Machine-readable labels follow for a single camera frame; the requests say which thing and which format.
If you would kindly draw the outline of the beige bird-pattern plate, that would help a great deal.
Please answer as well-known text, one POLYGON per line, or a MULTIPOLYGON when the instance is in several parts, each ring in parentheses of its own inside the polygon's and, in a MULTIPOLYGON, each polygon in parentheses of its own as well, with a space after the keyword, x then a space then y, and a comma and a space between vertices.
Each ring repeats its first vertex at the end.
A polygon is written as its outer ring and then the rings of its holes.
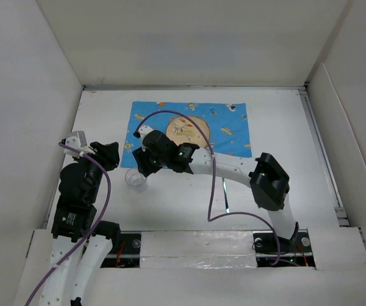
POLYGON ((190 120, 182 116, 170 117, 170 123, 166 128, 166 136, 177 145, 192 143, 205 148, 207 146, 206 140, 210 140, 211 132, 209 125, 199 117, 189 116, 189 118, 196 123, 205 135, 205 138, 190 120))

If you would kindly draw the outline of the blue space-print cloth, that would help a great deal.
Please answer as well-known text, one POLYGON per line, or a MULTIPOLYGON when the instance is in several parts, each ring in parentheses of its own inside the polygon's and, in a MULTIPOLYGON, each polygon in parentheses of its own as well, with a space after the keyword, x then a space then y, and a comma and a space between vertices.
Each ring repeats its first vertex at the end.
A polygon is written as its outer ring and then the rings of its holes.
POLYGON ((175 113, 165 113, 173 110, 185 116, 194 116, 203 119, 210 128, 210 142, 215 152, 231 156, 251 157, 251 142, 247 110, 244 103, 177 103, 164 101, 134 101, 131 106, 121 167, 135 168, 136 161, 133 150, 140 146, 140 140, 133 136, 136 127, 141 121, 156 111, 164 111, 144 122, 152 129, 166 133, 170 117, 179 116, 175 113))

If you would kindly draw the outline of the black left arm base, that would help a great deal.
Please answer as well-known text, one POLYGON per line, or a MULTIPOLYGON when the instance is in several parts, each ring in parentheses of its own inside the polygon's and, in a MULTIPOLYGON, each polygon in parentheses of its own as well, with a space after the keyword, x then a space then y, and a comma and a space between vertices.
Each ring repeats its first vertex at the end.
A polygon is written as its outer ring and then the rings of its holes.
POLYGON ((141 232, 122 232, 120 242, 108 253, 101 268, 139 268, 141 246, 141 232))

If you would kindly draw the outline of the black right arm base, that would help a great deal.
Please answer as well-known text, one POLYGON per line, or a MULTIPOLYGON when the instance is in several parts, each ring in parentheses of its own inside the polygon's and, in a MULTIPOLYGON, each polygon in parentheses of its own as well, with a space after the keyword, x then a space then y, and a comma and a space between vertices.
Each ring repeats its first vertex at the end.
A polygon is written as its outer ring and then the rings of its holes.
POLYGON ((301 229, 294 240, 279 238, 279 249, 271 231, 253 231, 252 249, 258 268, 315 267, 308 231, 301 229))

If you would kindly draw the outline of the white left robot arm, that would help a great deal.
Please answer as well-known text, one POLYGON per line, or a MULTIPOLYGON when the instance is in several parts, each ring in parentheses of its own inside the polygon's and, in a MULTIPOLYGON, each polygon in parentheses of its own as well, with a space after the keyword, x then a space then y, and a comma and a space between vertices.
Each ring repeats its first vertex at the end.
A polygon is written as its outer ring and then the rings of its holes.
POLYGON ((119 164, 119 145, 62 142, 74 162, 60 172, 59 199, 52 225, 52 253, 40 305, 87 305, 105 257, 121 246, 117 223, 104 221, 94 203, 102 179, 119 164))

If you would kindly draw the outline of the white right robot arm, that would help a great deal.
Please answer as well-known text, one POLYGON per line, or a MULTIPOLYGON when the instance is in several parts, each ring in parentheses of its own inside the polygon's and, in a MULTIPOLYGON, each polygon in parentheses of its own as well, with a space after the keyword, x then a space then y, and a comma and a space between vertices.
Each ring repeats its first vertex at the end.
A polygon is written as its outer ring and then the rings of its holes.
POLYGON ((249 187, 258 208, 268 212, 274 235, 274 244, 281 251, 296 245, 298 223, 288 200, 289 175, 268 153, 260 157, 236 157, 209 150, 192 143, 177 145, 164 133, 148 126, 134 132, 141 147, 133 151, 138 171, 148 177, 162 168, 175 173, 215 175, 249 187))

